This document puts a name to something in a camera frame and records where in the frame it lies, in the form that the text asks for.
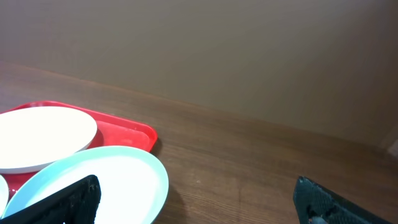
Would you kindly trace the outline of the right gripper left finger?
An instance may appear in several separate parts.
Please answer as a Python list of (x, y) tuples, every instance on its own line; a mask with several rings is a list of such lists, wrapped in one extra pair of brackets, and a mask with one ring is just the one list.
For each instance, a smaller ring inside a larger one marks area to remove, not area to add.
[(58, 192), (1, 219), (1, 224), (94, 224), (101, 188), (88, 175)]

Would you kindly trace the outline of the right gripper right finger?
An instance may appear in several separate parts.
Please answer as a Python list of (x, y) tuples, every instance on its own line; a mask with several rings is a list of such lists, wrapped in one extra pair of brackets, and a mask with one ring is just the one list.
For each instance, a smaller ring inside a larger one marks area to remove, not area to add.
[(304, 176), (297, 179), (293, 201), (300, 224), (391, 224)]

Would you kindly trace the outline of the light blue plate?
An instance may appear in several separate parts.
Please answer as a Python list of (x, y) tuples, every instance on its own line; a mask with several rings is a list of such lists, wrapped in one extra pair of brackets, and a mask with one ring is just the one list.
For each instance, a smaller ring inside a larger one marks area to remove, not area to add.
[(151, 224), (169, 191), (165, 167), (151, 153), (127, 146), (96, 147), (36, 173), (11, 198), (2, 216), (11, 216), (88, 175), (97, 176), (101, 189), (95, 224)]
[(3, 176), (0, 175), (0, 217), (7, 206), (9, 200), (9, 187)]

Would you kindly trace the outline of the white round plate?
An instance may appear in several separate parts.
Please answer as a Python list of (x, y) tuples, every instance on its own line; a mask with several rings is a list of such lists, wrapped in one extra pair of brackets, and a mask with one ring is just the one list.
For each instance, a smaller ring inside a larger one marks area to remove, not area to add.
[(1, 173), (23, 174), (86, 149), (98, 126), (88, 113), (40, 106), (1, 114)]

